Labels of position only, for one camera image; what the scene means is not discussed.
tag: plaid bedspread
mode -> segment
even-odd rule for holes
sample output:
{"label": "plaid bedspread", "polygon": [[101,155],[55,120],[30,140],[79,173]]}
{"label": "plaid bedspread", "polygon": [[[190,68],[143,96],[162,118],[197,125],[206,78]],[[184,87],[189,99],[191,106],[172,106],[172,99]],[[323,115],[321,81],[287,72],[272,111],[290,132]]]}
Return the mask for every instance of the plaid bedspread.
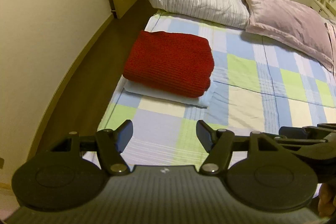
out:
{"label": "plaid bedspread", "polygon": [[[162,11],[150,18],[146,30],[208,39],[218,88],[210,106],[200,108],[128,93],[122,78],[98,129],[132,120],[133,138],[122,155],[130,165],[199,168],[208,155],[196,137],[199,119],[236,135],[336,122],[335,81],[305,54],[268,37]],[[245,152],[234,152],[231,164],[245,157]]]}

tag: ribbed gray gripper base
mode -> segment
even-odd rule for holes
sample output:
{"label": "ribbed gray gripper base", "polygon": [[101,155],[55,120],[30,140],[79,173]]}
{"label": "ribbed gray gripper base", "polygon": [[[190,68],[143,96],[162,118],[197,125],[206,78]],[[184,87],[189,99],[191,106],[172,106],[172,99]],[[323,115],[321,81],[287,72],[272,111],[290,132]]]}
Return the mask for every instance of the ribbed gray gripper base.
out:
{"label": "ribbed gray gripper base", "polygon": [[302,224],[317,220],[307,208],[265,213],[230,196],[216,177],[194,166],[137,166],[111,177],[90,202],[62,212],[19,208],[7,224]]}

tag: white logo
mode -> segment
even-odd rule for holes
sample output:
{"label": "white logo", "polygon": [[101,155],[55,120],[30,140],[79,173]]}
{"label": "white logo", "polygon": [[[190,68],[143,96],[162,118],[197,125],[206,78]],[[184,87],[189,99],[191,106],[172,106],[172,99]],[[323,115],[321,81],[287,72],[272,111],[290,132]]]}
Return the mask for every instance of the white logo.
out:
{"label": "white logo", "polygon": [[160,170],[161,173],[168,173],[170,170],[168,168],[163,168]]}

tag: wooden floor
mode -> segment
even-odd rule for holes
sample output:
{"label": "wooden floor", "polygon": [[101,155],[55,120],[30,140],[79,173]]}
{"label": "wooden floor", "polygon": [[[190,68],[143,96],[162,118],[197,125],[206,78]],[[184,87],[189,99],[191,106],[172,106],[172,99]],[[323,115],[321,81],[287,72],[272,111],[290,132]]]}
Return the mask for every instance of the wooden floor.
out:
{"label": "wooden floor", "polygon": [[43,133],[38,152],[70,131],[82,136],[96,132],[131,47],[156,11],[148,0],[138,0],[121,19],[112,20],[64,90]]}

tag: folded red knit garment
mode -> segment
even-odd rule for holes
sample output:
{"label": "folded red knit garment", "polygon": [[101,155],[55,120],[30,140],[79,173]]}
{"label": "folded red knit garment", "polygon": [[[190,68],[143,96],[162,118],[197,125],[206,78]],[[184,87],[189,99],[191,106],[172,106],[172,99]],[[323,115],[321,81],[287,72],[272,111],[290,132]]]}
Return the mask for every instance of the folded red knit garment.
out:
{"label": "folded red knit garment", "polygon": [[124,68],[128,80],[196,98],[210,86],[209,42],[192,34],[141,31]]}

